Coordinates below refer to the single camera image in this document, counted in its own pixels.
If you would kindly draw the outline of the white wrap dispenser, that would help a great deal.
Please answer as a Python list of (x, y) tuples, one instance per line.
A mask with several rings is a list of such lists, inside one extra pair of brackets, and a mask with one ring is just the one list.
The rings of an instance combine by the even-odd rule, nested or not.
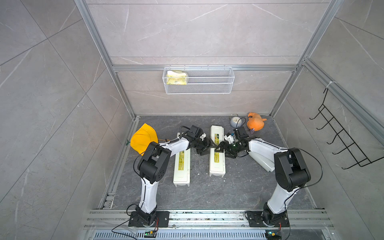
[(175, 154), (175, 168), (173, 183), (177, 186), (190, 186), (190, 162), (191, 150), (176, 152), (180, 147), (174, 147), (172, 154)]
[[(221, 126), (211, 126), (211, 139), (217, 146), (224, 141), (224, 128)], [(224, 177), (226, 173), (225, 153), (216, 150), (216, 147), (210, 149), (210, 169), (211, 176)]]

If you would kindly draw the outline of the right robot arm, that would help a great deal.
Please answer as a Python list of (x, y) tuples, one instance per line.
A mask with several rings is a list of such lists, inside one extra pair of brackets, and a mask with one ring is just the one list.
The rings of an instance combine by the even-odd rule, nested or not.
[(215, 151), (232, 159), (237, 158), (240, 152), (245, 152), (263, 168), (275, 173), (277, 186), (262, 212), (263, 222), (269, 227), (286, 217), (294, 194), (311, 180), (300, 149), (282, 148), (261, 138), (251, 139), (243, 127), (224, 135), (224, 139), (216, 143)]

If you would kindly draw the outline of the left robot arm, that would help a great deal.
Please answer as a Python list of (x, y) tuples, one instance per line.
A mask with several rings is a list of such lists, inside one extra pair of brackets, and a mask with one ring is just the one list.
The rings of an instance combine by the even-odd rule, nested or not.
[(195, 125), (190, 128), (181, 126), (175, 139), (160, 143), (156, 131), (144, 124), (134, 134), (131, 144), (141, 157), (137, 164), (137, 174), (141, 178), (142, 193), (136, 211), (142, 217), (153, 217), (156, 214), (159, 181), (164, 177), (172, 156), (191, 148), (203, 156), (217, 146)]

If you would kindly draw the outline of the right plastic wrap roll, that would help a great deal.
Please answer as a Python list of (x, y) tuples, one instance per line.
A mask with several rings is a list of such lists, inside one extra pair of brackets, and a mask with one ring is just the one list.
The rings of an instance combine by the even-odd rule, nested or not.
[(272, 147), (264, 144), (251, 144), (249, 149), (249, 155), (267, 172), (273, 172), (275, 170), (275, 151)]

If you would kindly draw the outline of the small grey alarm clock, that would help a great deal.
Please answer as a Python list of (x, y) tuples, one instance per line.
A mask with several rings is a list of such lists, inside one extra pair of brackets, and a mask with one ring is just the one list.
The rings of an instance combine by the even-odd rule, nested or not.
[(230, 125), (233, 128), (241, 127), (244, 122), (243, 119), (240, 118), (239, 116), (230, 116), (229, 119), (230, 119)]

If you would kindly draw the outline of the orange plush toy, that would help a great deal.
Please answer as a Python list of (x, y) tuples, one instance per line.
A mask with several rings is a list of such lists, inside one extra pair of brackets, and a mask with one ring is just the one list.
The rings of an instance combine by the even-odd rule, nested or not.
[(266, 120), (259, 114), (251, 112), (248, 114), (247, 127), (251, 131), (260, 131), (264, 127)]

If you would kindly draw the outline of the yellow cap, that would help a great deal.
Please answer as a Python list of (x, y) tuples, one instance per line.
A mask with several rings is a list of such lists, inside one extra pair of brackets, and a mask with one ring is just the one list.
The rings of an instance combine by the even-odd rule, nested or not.
[(150, 143), (159, 143), (156, 131), (148, 124), (143, 124), (131, 138), (131, 148), (143, 155)]

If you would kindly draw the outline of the yellow wipes packet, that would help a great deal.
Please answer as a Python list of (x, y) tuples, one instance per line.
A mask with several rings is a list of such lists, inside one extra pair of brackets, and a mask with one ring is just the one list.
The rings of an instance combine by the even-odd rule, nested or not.
[(170, 70), (166, 74), (166, 84), (167, 85), (187, 85), (188, 83), (188, 74), (183, 71)]

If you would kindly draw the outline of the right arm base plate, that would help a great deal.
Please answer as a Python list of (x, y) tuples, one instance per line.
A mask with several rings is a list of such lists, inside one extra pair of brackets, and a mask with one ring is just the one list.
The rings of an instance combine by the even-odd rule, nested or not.
[(273, 214), (269, 210), (245, 211), (245, 217), (250, 227), (289, 227), (287, 211)]

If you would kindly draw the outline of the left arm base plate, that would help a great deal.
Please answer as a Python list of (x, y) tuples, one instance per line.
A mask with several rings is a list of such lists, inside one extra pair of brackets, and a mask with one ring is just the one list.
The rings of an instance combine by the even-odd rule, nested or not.
[(166, 228), (169, 225), (170, 212), (154, 211), (153, 213), (131, 213), (129, 227), (159, 227)]

